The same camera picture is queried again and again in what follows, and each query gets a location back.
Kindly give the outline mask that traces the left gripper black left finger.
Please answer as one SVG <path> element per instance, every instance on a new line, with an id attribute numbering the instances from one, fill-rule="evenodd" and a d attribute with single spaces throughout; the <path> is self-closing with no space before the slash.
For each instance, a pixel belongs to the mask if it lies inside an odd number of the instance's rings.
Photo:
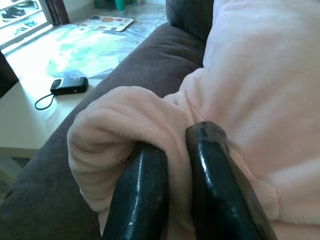
<path id="1" fill-rule="evenodd" d="M 169 213 L 168 159 L 155 146 L 137 146 L 117 180 L 104 240 L 160 240 Z"/>

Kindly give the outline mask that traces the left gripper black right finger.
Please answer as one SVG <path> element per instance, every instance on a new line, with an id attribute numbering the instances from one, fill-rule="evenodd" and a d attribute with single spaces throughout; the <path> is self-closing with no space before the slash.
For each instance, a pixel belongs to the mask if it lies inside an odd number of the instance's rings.
<path id="1" fill-rule="evenodd" d="M 275 240 L 257 195 L 230 155 L 225 131 L 202 121 L 186 129 L 192 218 L 198 240 Z"/>

